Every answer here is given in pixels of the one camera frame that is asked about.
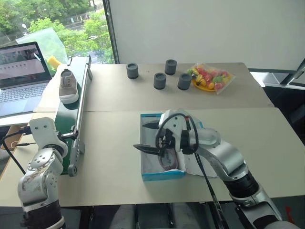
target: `plastic fruit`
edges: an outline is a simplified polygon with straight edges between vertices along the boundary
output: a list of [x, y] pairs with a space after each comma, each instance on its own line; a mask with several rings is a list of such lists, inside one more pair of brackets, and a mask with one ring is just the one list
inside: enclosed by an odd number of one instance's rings
[[199, 65], [196, 66], [196, 68], [197, 68], [197, 69], [198, 69], [198, 68], [203, 69], [203, 65], [202, 65], [202, 64], [199, 64]]
[[202, 75], [202, 73], [203, 73], [203, 69], [202, 68], [198, 68], [197, 71], [199, 72], [200, 75]]
[[233, 78], [233, 75], [231, 73], [228, 73], [228, 76], [229, 80], [231, 80]]
[[202, 75], [198, 75], [197, 77], [196, 77], [196, 82], [199, 82], [199, 81], [201, 81], [202, 80]]
[[205, 79], [202, 79], [202, 80], [200, 81], [200, 84], [201, 84], [202, 86], [206, 86], [206, 81], [205, 81]]
[[206, 81], [211, 81], [211, 80], [212, 80], [212, 77], [211, 77], [210, 74], [207, 74], [207, 75], [204, 77], [204, 79], [205, 79]]
[[221, 75], [227, 76], [227, 75], [228, 75], [228, 72], [227, 72], [227, 71], [221, 71]]
[[222, 78], [221, 78], [220, 76], [217, 76], [217, 77], [214, 77], [214, 78], [212, 79], [212, 82], [213, 82], [213, 83], [220, 83], [221, 80], [222, 80]]
[[214, 86], [215, 86], [214, 83], [209, 83], [208, 88], [209, 88], [210, 90], [212, 90], [212, 89], [214, 88]]
[[212, 72], [211, 72], [211, 76], [212, 77], [217, 77], [219, 75], [219, 71], [218, 70], [213, 70]]
[[215, 83], [215, 90], [219, 90], [223, 87], [222, 83]]
[[228, 77], [224, 77], [224, 78], [223, 78], [223, 83], [224, 83], [224, 84], [227, 84], [229, 81], [230, 81], [230, 80], [229, 80]]

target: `laptop screen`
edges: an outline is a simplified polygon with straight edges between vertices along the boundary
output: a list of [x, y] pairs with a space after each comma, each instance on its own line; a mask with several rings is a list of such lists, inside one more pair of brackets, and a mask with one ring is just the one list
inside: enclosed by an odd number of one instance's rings
[[48, 81], [51, 75], [36, 42], [0, 48], [0, 88]]

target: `shoe sole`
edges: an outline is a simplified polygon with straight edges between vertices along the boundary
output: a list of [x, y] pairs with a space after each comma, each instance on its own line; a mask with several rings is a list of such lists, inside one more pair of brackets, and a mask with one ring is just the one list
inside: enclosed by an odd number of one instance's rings
[[63, 104], [72, 104], [78, 100], [78, 91], [74, 95], [63, 95], [59, 98]]

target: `white cable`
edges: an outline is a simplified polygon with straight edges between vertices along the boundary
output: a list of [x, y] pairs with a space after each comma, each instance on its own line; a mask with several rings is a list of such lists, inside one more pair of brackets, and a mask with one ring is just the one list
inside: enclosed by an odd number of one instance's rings
[[16, 145], [15, 145], [15, 146], [13, 146], [13, 143], [15, 143], [15, 142], [17, 142], [17, 143], [18, 143], [18, 141], [13, 141], [13, 142], [10, 144], [10, 147], [11, 147], [11, 148], [16, 147]]

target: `yellow plate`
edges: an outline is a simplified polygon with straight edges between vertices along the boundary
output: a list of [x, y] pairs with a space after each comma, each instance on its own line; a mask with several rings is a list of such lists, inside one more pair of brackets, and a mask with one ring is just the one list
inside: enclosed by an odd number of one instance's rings
[[208, 89], [207, 87], [205, 87], [205, 86], [202, 86], [201, 84], [198, 86], [196, 83], [196, 80], [195, 79], [193, 79], [192, 80], [192, 82], [193, 82], [193, 84], [195, 85], [195, 87], [197, 87], [197, 88], [199, 88], [200, 90], [203, 90], [203, 91], [206, 91], [206, 92], [215, 92], [215, 90], [214, 89]]

